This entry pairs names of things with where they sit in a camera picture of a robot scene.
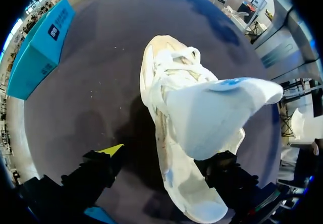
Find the blue object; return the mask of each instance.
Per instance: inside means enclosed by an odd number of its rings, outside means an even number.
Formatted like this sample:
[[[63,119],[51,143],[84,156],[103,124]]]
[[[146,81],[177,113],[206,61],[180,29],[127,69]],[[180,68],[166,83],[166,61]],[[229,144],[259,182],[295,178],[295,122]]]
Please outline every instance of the blue object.
[[[235,79],[227,79],[227,80],[224,80],[221,84],[222,85],[226,85],[226,84],[228,84],[228,85],[236,85],[236,84],[238,84],[241,81],[244,81],[246,79],[248,79],[248,78],[241,77],[241,78],[235,78]]]
[[[26,100],[60,62],[63,43],[75,15],[61,0],[30,30],[15,58],[7,94]]]
[[[100,207],[87,208],[84,214],[108,224],[117,224],[104,210]]]

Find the dirty white shoe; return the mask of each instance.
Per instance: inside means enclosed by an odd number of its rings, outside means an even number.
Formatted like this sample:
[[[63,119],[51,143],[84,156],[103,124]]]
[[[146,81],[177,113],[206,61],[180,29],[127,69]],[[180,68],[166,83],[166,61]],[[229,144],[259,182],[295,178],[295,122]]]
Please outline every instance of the dirty white shoe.
[[[263,93],[268,86],[271,93]],[[226,150],[235,154],[245,122],[265,103],[280,100],[281,87],[250,78],[218,81],[200,64],[197,49],[156,36],[144,52],[140,93],[156,126],[159,167],[170,198],[195,222],[222,219],[228,208],[193,159]]]

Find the shoelace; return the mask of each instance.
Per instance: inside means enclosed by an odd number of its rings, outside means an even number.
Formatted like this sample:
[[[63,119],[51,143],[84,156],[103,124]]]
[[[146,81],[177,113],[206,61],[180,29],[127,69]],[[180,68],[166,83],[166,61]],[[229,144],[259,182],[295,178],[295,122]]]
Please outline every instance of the shoelace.
[[[167,87],[176,90],[198,83],[205,83],[217,78],[201,63],[198,49],[187,47],[184,50],[171,52],[161,50],[155,58],[155,76],[151,88],[151,100],[164,115],[168,115],[164,102],[164,92]]]

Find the window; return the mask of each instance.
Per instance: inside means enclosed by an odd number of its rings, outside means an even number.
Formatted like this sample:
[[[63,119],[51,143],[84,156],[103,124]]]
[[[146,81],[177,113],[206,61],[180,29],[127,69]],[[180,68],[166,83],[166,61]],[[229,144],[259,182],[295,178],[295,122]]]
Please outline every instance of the window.
[[[4,48],[3,48],[3,50],[5,51],[6,49],[7,49],[7,47],[9,46],[9,43],[10,43],[10,41],[11,41],[11,39],[13,38],[14,36],[13,36],[13,34],[12,33],[10,33],[9,35],[8,35],[8,37],[7,37],[7,39],[6,39],[6,41],[5,41],[5,44],[4,44]]]
[[[13,26],[11,33],[15,35],[15,33],[18,31],[19,27],[22,25],[23,21],[19,18],[15,25]]]
[[[2,60],[3,57],[4,57],[4,51],[2,51],[1,54],[0,54],[0,63],[1,63],[1,60]]]

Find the blue logo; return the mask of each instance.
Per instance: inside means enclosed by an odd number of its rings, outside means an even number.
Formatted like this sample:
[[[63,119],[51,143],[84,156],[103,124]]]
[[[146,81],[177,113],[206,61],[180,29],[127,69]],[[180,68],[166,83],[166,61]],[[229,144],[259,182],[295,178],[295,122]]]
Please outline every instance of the blue logo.
[[[249,79],[247,77],[242,77],[242,78],[236,78],[236,79],[227,79],[223,81],[221,84],[222,85],[236,85],[239,84],[241,81],[244,81],[246,79]]]

